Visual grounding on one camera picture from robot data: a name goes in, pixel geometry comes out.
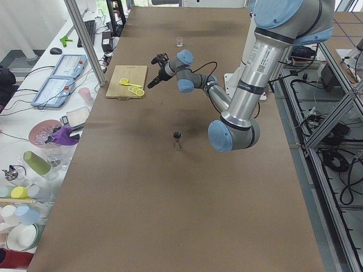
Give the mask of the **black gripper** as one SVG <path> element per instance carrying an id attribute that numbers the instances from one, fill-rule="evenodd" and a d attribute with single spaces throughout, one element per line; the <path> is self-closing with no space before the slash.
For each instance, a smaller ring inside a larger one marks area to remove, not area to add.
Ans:
<path id="1" fill-rule="evenodd" d="M 169 62 L 168 55 L 166 53 L 157 54 L 152 60 L 151 64 L 159 65 L 158 75 L 147 85 L 147 88 L 153 88 L 161 81 L 168 81 L 171 79 L 171 76 L 166 71 L 166 65 Z"/>

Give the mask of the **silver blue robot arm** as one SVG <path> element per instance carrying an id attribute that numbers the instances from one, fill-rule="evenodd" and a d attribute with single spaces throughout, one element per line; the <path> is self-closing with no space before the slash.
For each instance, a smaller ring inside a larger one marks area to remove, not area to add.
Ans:
<path id="1" fill-rule="evenodd" d="M 220 152 L 252 147 L 260 129 L 252 114 L 284 50 L 295 45 L 318 44 L 328 40 L 333 31 L 334 1 L 254 1 L 255 43 L 250 50 L 232 97 L 221 88 L 213 75 L 191 70 L 193 54 L 180 51 L 174 58 L 159 54 L 152 64 L 160 69 L 147 86 L 176 77 L 178 89 L 188 93 L 203 90 L 220 112 L 208 127 L 209 142 Z"/>

